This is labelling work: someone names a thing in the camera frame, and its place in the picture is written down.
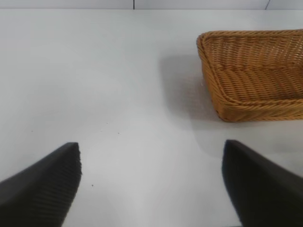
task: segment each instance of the wicker basket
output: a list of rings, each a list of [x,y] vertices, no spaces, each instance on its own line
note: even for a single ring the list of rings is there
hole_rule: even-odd
[[[215,31],[197,45],[224,121],[303,119],[303,30]]]

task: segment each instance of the brown wicker basket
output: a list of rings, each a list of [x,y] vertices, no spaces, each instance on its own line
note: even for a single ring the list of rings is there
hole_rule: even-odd
[[[207,32],[197,46],[221,119],[303,119],[303,30]]]

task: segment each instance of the ribbed texture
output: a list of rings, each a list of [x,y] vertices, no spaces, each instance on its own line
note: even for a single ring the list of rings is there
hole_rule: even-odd
[[[33,179],[28,174],[41,172]],[[60,227],[76,195],[81,179],[77,143],[68,143],[40,162],[2,184],[19,181],[23,190],[0,204],[0,225],[5,227]]]
[[[303,179],[245,145],[225,144],[223,178],[243,227],[302,227]]]
[[[303,30],[208,32],[197,46],[224,121],[303,119]]]

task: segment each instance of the tabletop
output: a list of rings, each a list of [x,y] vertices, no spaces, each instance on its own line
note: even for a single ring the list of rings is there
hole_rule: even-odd
[[[83,176],[63,227],[239,225],[225,140],[303,175],[303,121],[222,122],[196,38],[302,27],[287,10],[0,10],[0,179],[76,141]]]

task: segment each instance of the white wall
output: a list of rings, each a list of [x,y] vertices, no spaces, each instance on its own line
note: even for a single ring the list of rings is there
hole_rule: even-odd
[[[268,0],[135,0],[136,9],[265,9]]]
[[[0,8],[132,9],[133,0],[0,0]]]
[[[303,9],[303,0],[271,0],[267,9]]]

